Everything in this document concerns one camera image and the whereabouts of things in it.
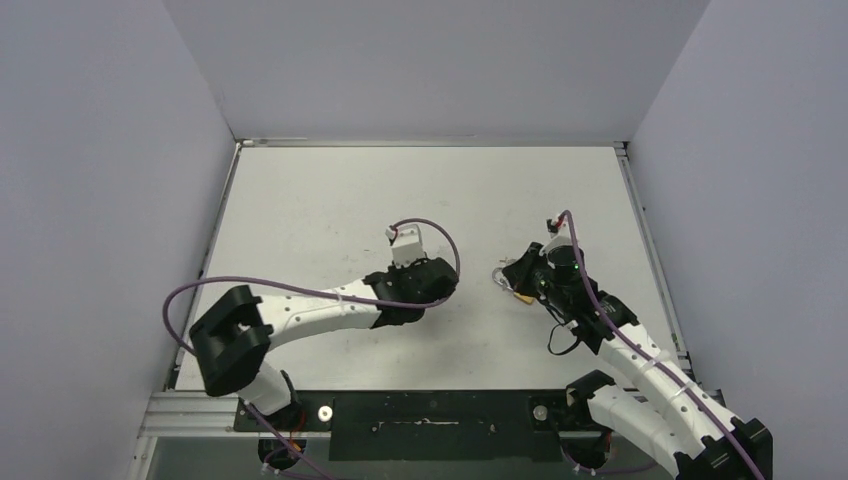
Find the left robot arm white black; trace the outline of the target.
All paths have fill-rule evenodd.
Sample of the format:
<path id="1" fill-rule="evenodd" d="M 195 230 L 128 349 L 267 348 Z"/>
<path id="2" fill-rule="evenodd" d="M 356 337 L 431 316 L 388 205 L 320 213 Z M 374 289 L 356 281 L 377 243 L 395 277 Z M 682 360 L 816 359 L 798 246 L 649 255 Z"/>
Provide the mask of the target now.
<path id="1" fill-rule="evenodd" d="M 189 331 L 205 393 L 236 394 L 270 428 L 286 430 L 296 422 L 299 405 L 288 374 L 266 361 L 270 351 L 338 330 L 416 322 L 445 302 L 458 283 L 453 266 L 435 258 L 391 266 L 313 295 L 260 296 L 247 285 L 232 287 Z"/>

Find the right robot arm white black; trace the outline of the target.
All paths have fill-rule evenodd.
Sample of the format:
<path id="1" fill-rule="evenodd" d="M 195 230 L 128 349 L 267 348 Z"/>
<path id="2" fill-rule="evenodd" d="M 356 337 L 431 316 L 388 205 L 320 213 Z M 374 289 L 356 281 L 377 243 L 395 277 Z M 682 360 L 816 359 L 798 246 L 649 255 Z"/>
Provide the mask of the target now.
<path id="1" fill-rule="evenodd" d="M 636 399 L 593 370 L 565 390 L 565 414 L 577 428 L 602 426 L 623 436 L 675 479 L 770 479 L 773 437 L 712 398 L 651 338 L 636 315 L 587 275 L 582 251 L 531 244 L 501 267 L 515 294 L 546 308 L 578 343 L 623 376 Z"/>

